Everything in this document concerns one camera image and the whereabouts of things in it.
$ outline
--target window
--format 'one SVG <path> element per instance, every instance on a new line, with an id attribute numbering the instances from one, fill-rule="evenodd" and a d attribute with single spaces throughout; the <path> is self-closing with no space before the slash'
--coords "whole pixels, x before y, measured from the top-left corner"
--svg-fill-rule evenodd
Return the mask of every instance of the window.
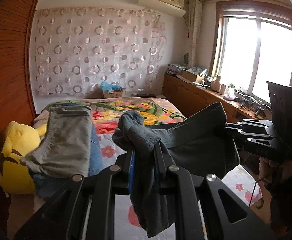
<path id="1" fill-rule="evenodd" d="M 265 3 L 218 5 L 211 75 L 269 104 L 266 81 L 292 85 L 292 13 Z"/>

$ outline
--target wooden cabinet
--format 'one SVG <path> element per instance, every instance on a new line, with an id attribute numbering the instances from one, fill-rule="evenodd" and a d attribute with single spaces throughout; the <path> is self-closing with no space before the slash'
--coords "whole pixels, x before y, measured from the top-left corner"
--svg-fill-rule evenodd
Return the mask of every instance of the wooden cabinet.
<path id="1" fill-rule="evenodd" d="M 253 111 L 240 109 L 240 104 L 226 101 L 222 95 L 209 89 L 202 89 L 179 78 L 165 75 L 163 95 L 176 106 L 185 117 L 190 117 L 215 102 L 221 102 L 227 115 L 227 122 L 236 123 L 238 114 L 248 119 L 255 119 Z"/>

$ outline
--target cardboard box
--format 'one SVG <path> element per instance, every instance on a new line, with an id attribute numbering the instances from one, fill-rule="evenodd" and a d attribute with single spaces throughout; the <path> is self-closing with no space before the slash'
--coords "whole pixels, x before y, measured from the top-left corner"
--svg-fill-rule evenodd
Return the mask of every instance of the cardboard box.
<path id="1" fill-rule="evenodd" d="M 187 78 L 191 82 L 196 82 L 196 83 L 200 83 L 204 79 L 204 76 L 200 77 L 200 76 L 193 74 L 185 69 L 182 70 L 181 76 L 183 78 Z"/>
<path id="2" fill-rule="evenodd" d="M 120 98 L 122 96 L 122 90 L 112 90 L 110 93 L 106 90 L 103 94 L 104 98 Z"/>

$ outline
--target stuffed animal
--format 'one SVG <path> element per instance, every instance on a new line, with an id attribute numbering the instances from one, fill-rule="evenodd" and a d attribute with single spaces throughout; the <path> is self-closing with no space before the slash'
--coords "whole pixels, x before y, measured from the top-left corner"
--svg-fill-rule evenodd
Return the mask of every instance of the stuffed animal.
<path id="1" fill-rule="evenodd" d="M 47 124 L 37 129 L 25 124 L 10 122 L 0 154 L 0 186 L 9 194 L 35 193 L 35 186 L 28 168 L 19 163 L 20 158 L 36 149 L 40 136 L 46 133 Z"/>

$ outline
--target window pane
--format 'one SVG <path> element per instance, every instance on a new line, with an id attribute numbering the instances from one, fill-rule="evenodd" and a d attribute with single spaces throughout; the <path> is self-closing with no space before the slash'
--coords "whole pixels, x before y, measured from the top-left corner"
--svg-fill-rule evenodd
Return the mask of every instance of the window pane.
<path id="1" fill-rule="evenodd" d="M 262 22 L 261 54 L 253 94 L 270 102 L 266 81 L 289 86 L 292 72 L 292 31 Z"/>
<path id="2" fill-rule="evenodd" d="M 248 90 L 258 39 L 256 21 L 229 19 L 220 75 L 223 83 Z"/>

